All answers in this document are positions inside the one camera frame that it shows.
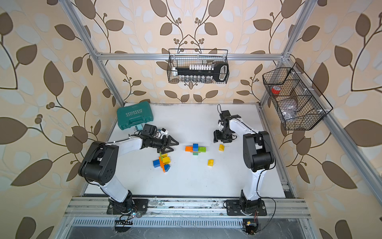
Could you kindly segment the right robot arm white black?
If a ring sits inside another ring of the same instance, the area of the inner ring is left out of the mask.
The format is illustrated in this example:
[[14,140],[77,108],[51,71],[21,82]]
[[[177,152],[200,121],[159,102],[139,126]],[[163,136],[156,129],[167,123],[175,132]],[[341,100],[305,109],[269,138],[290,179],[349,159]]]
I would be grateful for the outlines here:
[[261,175],[276,165],[270,135],[248,126],[239,115],[231,115],[228,110],[222,111],[219,117],[219,129],[213,133],[213,142],[231,143],[234,136],[242,137],[244,163],[251,170],[250,182],[241,191],[240,208],[242,211],[258,208],[261,203]]

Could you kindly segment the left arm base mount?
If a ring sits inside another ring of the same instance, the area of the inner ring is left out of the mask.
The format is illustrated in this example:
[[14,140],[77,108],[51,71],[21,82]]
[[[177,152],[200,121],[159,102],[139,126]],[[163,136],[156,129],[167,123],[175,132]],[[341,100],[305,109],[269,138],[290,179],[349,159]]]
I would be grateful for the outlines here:
[[127,215],[142,217],[148,209],[147,199],[126,199],[125,202],[119,203],[111,198],[108,199],[109,206],[106,213],[108,215]]

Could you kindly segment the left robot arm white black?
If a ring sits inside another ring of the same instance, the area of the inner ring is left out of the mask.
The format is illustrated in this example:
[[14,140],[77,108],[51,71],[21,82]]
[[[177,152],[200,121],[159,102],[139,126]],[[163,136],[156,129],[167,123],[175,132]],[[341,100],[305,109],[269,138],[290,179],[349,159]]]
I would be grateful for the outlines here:
[[78,175],[89,184],[98,186],[112,202],[119,205],[127,204],[131,192],[115,175],[118,157],[148,147],[164,154],[174,151],[172,147],[176,145],[179,145],[179,142],[170,135],[162,138],[134,135],[113,142],[94,141],[78,169]]

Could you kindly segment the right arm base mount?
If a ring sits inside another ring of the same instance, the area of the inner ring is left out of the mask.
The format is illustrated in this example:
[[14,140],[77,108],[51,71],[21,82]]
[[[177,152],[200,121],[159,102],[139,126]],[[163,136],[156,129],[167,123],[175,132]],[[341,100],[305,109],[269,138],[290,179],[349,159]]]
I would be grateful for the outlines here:
[[267,216],[266,206],[263,200],[242,201],[242,200],[226,200],[223,202],[229,216]]

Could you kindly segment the orange lego plate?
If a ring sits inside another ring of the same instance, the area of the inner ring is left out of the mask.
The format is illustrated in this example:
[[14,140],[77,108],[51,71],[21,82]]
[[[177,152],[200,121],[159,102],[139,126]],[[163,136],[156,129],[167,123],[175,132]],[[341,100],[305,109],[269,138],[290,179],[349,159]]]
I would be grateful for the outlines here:
[[194,148],[192,146],[186,146],[185,151],[186,152],[194,152]]

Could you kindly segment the orange lego brick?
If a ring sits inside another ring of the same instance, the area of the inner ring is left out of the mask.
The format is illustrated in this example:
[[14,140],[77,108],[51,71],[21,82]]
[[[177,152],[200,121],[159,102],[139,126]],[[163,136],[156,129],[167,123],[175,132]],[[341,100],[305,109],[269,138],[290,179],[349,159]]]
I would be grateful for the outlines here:
[[160,167],[162,168],[163,172],[165,173],[166,172],[165,167],[164,167],[165,164],[163,163],[162,157],[159,157],[159,160],[160,160]]

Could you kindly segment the small blue lego brick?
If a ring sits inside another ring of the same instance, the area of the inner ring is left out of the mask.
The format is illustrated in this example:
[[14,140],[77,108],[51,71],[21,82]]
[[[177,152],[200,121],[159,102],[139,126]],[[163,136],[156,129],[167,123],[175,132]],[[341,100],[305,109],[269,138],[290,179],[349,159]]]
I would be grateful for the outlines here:
[[154,168],[160,167],[161,166],[160,159],[154,160],[153,161],[153,166],[154,166]]

